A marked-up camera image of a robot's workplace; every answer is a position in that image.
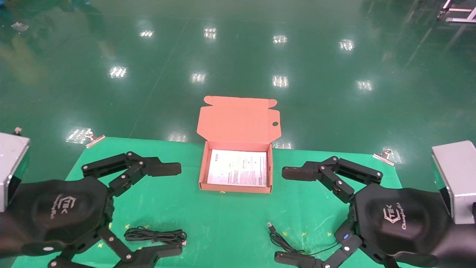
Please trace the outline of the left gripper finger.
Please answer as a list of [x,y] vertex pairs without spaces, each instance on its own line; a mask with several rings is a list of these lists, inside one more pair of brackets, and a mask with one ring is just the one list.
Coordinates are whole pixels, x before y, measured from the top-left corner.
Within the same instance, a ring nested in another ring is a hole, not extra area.
[[119,257],[115,268],[153,268],[161,258],[178,256],[183,248],[180,243],[168,243],[131,251],[108,227],[80,229],[79,227],[60,228],[49,231],[49,245],[55,245],[60,252],[53,258],[50,268],[87,268],[88,265],[73,262],[82,249],[87,250],[98,241],[104,241]]
[[108,192],[115,197],[121,196],[146,175],[151,177],[179,175],[181,164],[163,163],[158,157],[142,157],[128,151],[82,166],[84,177],[93,176],[99,179],[117,172],[121,174],[110,181],[108,187]]

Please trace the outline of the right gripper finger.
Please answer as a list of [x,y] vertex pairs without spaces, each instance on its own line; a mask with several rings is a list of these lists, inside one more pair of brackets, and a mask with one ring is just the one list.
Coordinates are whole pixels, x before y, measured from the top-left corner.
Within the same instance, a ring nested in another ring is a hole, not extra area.
[[294,181],[319,181],[344,204],[355,195],[354,189],[341,177],[364,185],[380,184],[383,173],[358,163],[332,156],[321,162],[306,161],[301,167],[284,167],[282,177]]
[[385,262],[385,258],[380,254],[380,251],[366,244],[343,244],[325,261],[313,256],[288,252],[276,252],[275,261],[298,268],[338,268],[359,249],[374,261],[379,261],[384,268],[389,267],[389,263]]

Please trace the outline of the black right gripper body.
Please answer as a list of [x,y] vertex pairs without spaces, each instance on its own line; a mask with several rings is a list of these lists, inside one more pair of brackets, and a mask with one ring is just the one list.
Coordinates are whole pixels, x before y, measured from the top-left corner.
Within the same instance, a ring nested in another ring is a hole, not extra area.
[[452,224],[438,193],[368,185],[351,199],[347,219],[335,232],[339,242],[351,236],[377,263],[386,258],[416,267],[435,267],[435,249]]

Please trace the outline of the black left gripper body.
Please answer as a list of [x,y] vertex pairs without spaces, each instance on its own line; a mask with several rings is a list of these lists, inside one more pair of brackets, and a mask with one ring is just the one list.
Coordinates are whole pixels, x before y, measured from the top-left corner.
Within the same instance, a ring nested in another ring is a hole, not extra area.
[[49,180],[20,184],[6,208],[6,257],[56,253],[49,231],[106,227],[113,198],[99,180]]

